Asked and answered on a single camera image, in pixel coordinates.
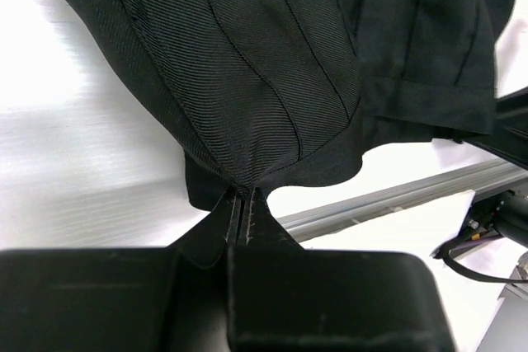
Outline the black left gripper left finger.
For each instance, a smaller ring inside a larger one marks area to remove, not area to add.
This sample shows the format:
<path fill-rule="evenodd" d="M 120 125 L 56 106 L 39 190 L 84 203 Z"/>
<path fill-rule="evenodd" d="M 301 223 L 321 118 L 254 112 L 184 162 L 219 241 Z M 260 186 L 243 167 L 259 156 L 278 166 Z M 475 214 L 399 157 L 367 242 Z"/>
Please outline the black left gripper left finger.
<path fill-rule="evenodd" d="M 227 193 L 169 246 L 3 251 L 2 350 L 228 350 L 224 252 L 238 215 Z"/>

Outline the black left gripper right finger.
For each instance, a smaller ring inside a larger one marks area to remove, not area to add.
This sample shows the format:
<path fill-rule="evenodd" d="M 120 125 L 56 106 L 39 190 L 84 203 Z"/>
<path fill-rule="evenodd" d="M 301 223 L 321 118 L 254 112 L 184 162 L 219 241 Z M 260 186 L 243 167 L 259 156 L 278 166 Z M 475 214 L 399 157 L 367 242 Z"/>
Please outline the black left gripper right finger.
<path fill-rule="evenodd" d="M 226 253 L 233 351 L 450 351 L 436 282 L 416 256 L 304 249 L 261 190 Z"/>

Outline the black pleated skirt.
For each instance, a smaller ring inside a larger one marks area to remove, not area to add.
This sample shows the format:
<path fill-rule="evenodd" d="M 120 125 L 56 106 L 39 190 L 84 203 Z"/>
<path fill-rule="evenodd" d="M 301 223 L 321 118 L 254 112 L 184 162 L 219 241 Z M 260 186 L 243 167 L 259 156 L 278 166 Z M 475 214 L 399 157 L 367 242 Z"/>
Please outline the black pleated skirt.
<path fill-rule="evenodd" d="M 527 94 L 496 97 L 515 0 L 66 0 L 185 153 L 192 206 L 354 177 L 389 143 L 527 164 Z"/>

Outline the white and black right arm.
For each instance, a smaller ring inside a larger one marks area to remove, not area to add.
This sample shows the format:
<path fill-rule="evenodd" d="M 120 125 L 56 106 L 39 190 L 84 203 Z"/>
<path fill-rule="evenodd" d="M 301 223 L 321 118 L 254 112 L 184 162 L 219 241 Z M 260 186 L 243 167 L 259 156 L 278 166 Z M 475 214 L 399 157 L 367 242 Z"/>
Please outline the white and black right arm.
<path fill-rule="evenodd" d="M 497 102 L 497 119 L 491 135 L 470 138 L 467 142 L 506 160 L 527 168 L 527 89 L 501 97 Z M 496 210 L 493 228 L 503 237 L 527 246 L 527 200 L 520 195 L 504 194 Z"/>

